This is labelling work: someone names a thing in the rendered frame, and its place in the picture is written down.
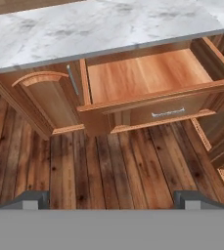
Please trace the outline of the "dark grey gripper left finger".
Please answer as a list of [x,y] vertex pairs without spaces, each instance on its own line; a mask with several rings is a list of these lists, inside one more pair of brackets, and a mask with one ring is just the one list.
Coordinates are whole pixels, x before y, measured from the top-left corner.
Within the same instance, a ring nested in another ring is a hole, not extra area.
[[27,190],[14,199],[0,204],[0,209],[4,210],[43,210],[48,208],[48,190]]

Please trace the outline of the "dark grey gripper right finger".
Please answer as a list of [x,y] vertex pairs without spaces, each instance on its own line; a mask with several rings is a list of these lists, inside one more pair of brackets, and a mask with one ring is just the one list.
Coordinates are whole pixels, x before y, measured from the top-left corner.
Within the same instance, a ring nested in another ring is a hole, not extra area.
[[175,190],[174,206],[182,210],[224,209],[224,203],[207,198],[197,190]]

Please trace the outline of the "wooden cabinet run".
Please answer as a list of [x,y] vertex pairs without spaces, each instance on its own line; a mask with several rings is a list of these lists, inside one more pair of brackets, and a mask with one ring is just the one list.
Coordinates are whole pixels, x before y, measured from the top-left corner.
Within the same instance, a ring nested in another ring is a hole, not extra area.
[[216,113],[210,116],[193,118],[194,125],[212,166],[224,184],[224,94]]

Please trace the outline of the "wooden cabinet door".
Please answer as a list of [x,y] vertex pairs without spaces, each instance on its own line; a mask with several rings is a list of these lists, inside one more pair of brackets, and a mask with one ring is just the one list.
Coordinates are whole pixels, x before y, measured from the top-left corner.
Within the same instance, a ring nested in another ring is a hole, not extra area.
[[81,98],[67,74],[37,71],[21,77],[12,87],[45,139],[84,128],[77,111]]

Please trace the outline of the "open wooden drawer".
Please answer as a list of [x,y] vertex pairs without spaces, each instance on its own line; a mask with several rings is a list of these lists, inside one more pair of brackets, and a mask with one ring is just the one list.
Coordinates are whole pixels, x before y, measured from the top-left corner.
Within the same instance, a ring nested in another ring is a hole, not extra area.
[[82,59],[80,68],[78,112],[92,136],[213,115],[223,100],[224,56],[207,37]]

